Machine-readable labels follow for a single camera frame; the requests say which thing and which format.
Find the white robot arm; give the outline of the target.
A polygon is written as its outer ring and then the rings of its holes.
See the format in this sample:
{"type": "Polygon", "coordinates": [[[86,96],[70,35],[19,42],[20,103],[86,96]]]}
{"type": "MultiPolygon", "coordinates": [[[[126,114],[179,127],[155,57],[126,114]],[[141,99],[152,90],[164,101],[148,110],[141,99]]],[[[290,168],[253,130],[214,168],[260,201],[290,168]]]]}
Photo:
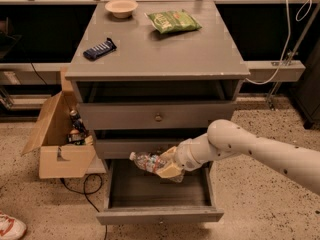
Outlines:
{"type": "Polygon", "coordinates": [[[161,155],[166,165],[156,174],[176,177],[203,164],[240,154],[248,155],[292,181],[320,194],[320,152],[259,137],[237,124],[219,119],[207,132],[187,139],[161,155]]]}

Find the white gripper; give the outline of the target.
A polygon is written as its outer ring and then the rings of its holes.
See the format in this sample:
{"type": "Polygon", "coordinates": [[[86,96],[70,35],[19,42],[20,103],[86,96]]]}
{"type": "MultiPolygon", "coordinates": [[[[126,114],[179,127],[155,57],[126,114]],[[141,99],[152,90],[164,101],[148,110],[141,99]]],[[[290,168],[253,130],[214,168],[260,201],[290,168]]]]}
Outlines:
{"type": "Polygon", "coordinates": [[[218,149],[212,145],[207,134],[196,138],[189,138],[181,142],[177,147],[173,146],[160,155],[164,161],[170,161],[164,167],[158,169],[156,174],[164,179],[174,178],[185,171],[193,171],[203,164],[214,161],[218,157],[218,149]]]}

